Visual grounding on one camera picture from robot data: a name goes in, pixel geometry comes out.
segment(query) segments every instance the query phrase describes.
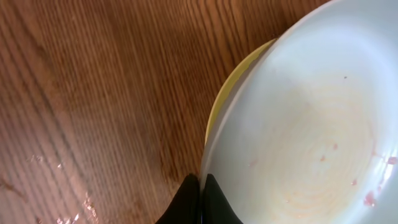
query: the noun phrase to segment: yellow plate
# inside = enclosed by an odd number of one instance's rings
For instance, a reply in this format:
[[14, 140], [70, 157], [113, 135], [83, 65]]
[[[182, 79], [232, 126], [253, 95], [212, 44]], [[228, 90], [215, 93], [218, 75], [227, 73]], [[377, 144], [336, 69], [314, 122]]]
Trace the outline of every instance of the yellow plate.
[[225, 80], [223, 86], [218, 92], [218, 95], [216, 97], [215, 102], [213, 103], [213, 107], [210, 112], [209, 121], [207, 122], [207, 127], [206, 127], [205, 143], [207, 142], [207, 137], [209, 135], [211, 128], [214, 125], [218, 112], [220, 111], [221, 106], [225, 102], [225, 99], [228, 97], [236, 81], [243, 74], [243, 72], [246, 69], [248, 69], [250, 63], [254, 61], [262, 51], [267, 50], [268, 47], [275, 42], [275, 40], [276, 39], [270, 40], [261, 47], [257, 48], [255, 51], [251, 52], [251, 54], [249, 54], [245, 59], [243, 59], [243, 61], [239, 63], [239, 65], [232, 71], [229, 77]]

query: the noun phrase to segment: red stain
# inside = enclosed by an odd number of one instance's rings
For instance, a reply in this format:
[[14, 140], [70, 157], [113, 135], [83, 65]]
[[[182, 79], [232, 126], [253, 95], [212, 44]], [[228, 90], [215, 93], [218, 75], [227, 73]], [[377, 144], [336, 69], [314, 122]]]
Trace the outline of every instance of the red stain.
[[387, 163], [390, 165], [396, 165], [397, 162], [398, 162], [398, 159], [396, 157], [390, 157], [390, 158], [388, 158], [388, 161], [387, 161]]
[[258, 159], [253, 160], [253, 161], [249, 164], [249, 167], [255, 166], [255, 165], [257, 164], [258, 161], [259, 161]]
[[373, 195], [372, 191], [370, 191], [366, 195], [366, 197], [365, 197], [365, 199], [363, 201], [363, 204], [366, 205], [366, 206], [371, 206], [371, 207], [374, 207], [376, 205], [376, 200], [374, 199], [374, 195]]

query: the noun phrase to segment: wood grain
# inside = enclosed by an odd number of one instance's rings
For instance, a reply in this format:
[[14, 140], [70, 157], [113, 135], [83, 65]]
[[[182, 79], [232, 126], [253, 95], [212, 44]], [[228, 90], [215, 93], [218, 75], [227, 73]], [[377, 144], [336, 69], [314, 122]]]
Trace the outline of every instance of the wood grain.
[[154, 223], [229, 73], [324, 2], [0, 0], [0, 224]]

